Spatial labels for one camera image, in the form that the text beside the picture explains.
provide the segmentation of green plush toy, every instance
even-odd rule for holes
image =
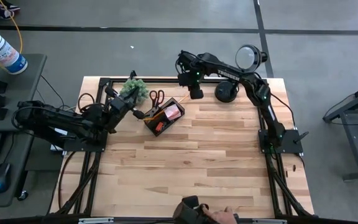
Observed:
[[[133,90],[135,87],[139,88],[139,94],[136,98],[136,105],[141,105],[149,97],[149,91],[148,89],[146,89],[146,83],[144,83],[143,80],[136,80],[135,78],[128,79],[122,86],[122,89],[119,94],[127,93]]]

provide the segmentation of wooden table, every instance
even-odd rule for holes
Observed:
[[[84,77],[80,94],[96,97],[99,78]],[[271,78],[268,82],[272,93],[288,103],[283,79]],[[171,97],[180,100],[188,94],[187,88],[177,83],[147,86],[149,90],[163,90],[165,101]],[[259,152],[257,110],[243,88],[232,103],[221,103],[214,97],[215,86],[201,85],[203,99],[183,100],[185,116],[157,138],[143,121],[130,113],[126,115],[117,126],[117,133],[108,137],[102,154],[93,217],[171,217],[181,199],[189,195],[198,195],[200,202],[212,210],[230,205],[241,218],[273,217],[265,157]],[[113,87],[120,90],[122,83]],[[82,105],[88,103],[90,98],[81,101]],[[275,98],[272,104],[278,120],[292,128],[288,108]],[[150,99],[138,107],[143,112],[150,108]],[[67,165],[62,203],[78,185],[83,157],[84,153],[78,152]],[[300,159],[289,154],[282,157],[289,189],[313,213]],[[281,190],[278,197],[284,212]],[[57,209],[56,190],[50,212]]]

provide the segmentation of gray floor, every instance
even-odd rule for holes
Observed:
[[[22,6],[19,25],[256,29],[251,0],[12,0]],[[259,0],[266,29],[358,30],[358,0]],[[0,31],[19,46],[14,31]],[[74,105],[83,76],[174,76],[181,49],[216,54],[227,63],[241,44],[260,47],[259,34],[161,32],[23,31],[24,53],[48,55],[44,76]],[[358,220],[358,180],[343,127],[323,123],[333,104],[358,90],[358,35],[268,35],[274,77],[284,78],[295,120],[304,138],[306,174],[315,214]],[[266,77],[265,67],[259,72]],[[62,83],[61,77],[70,79]],[[59,99],[44,82],[39,90],[53,105]],[[25,202],[3,208],[0,218],[47,212],[57,176],[37,172]]]

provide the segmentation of white bottle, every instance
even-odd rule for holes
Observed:
[[[27,60],[1,36],[0,66],[12,75],[20,74],[27,68]]]

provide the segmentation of black tray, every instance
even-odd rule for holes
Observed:
[[[163,133],[167,128],[169,128],[169,126],[171,126],[173,123],[175,123],[178,119],[180,119],[183,115],[185,115],[185,109],[174,99],[174,98],[170,98],[166,103],[164,103],[160,109],[155,113],[159,113],[161,112],[164,108],[167,108],[171,105],[177,105],[178,109],[181,113],[181,116],[179,118],[175,118],[173,120],[169,120],[167,118],[167,116],[165,115],[165,113],[162,113],[161,115],[159,115],[158,117],[156,117],[154,120],[152,121],[144,121],[144,123],[146,124],[146,126],[150,129],[150,131],[153,132],[153,134],[155,135],[155,137],[159,136],[161,133]],[[150,116],[151,110],[149,110],[148,112],[145,113],[146,118]],[[159,124],[159,122],[165,122],[166,125],[163,127],[163,129],[161,131],[156,131],[155,128],[157,127],[157,125]]]

